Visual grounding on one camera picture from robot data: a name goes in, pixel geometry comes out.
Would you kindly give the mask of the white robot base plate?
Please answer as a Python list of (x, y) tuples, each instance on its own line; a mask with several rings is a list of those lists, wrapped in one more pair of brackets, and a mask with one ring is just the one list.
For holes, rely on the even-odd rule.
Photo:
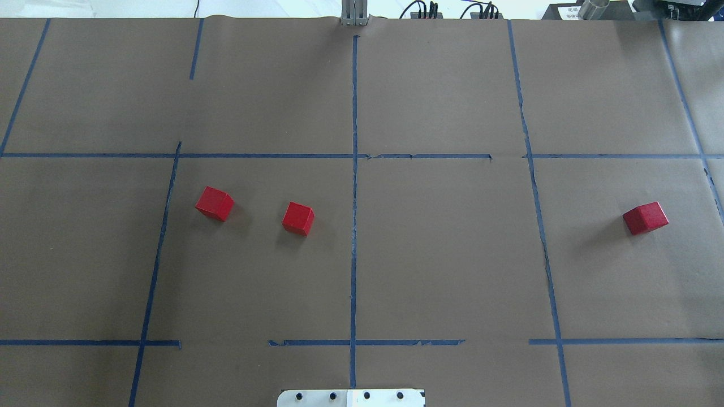
[(288, 389), (277, 406), (426, 406), (423, 389)]

